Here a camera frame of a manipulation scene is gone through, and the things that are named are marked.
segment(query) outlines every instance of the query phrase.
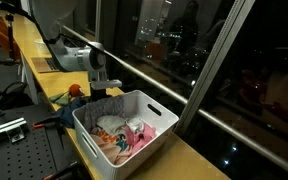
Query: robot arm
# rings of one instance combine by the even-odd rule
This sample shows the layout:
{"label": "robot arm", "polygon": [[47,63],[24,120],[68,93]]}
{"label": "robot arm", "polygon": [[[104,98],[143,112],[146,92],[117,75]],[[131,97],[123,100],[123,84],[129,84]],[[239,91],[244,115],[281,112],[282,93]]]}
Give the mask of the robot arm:
{"label": "robot arm", "polygon": [[102,44],[89,42],[84,48],[66,47],[60,38],[61,20],[70,15],[78,0],[32,0],[32,17],[54,64],[63,72],[88,71],[94,90],[120,87],[119,80],[108,81]]}

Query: pink cloth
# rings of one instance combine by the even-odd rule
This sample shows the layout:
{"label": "pink cloth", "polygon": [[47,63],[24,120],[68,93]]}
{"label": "pink cloth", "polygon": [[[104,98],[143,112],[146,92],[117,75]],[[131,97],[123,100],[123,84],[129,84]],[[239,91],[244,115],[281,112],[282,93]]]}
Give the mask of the pink cloth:
{"label": "pink cloth", "polygon": [[144,123],[144,131],[142,133],[134,134],[131,129],[126,126],[125,134],[126,134],[126,143],[132,148],[132,154],[135,154],[142,147],[144,147],[147,143],[149,143],[153,138],[155,138],[156,128],[152,128],[146,123]]}

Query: red object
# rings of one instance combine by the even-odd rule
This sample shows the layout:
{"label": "red object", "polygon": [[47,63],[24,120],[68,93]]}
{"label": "red object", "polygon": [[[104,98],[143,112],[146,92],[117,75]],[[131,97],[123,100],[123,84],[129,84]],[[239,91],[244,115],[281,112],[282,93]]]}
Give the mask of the red object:
{"label": "red object", "polygon": [[84,95],[81,86],[78,85],[78,84],[71,85],[70,88],[69,88],[69,92],[70,92],[70,95],[72,97],[77,97],[77,96],[83,96]]}

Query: wooden table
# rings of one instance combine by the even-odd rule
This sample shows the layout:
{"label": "wooden table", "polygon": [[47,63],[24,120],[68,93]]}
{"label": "wooden table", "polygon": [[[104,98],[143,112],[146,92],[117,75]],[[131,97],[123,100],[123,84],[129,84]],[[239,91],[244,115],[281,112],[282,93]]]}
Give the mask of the wooden table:
{"label": "wooden table", "polygon": [[[25,63],[30,67],[32,75],[36,78],[46,97],[66,92],[73,83],[79,84],[90,95],[90,85],[86,72],[54,72],[39,74],[34,69],[32,57],[46,57],[49,54],[41,54],[34,43],[40,39],[35,24],[26,18],[15,15],[13,24],[14,39],[21,49]],[[118,88],[107,89],[107,94],[116,96],[123,92]],[[59,107],[52,104],[56,111]],[[86,169],[93,179],[101,179],[76,140],[75,130],[66,129],[67,135]],[[166,143],[147,159],[128,179],[229,179],[214,165],[198,154],[175,134],[171,134]]]}

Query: laundry basket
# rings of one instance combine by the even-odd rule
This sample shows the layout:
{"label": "laundry basket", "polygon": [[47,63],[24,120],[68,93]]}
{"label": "laundry basket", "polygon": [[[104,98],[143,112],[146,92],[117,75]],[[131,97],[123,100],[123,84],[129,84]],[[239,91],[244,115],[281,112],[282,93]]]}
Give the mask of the laundry basket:
{"label": "laundry basket", "polygon": [[[125,162],[114,165],[89,134],[96,119],[104,115],[140,118],[156,128],[156,137]],[[73,116],[77,142],[103,180],[125,179],[166,141],[178,121],[174,113],[138,90],[89,103],[74,110]]]}

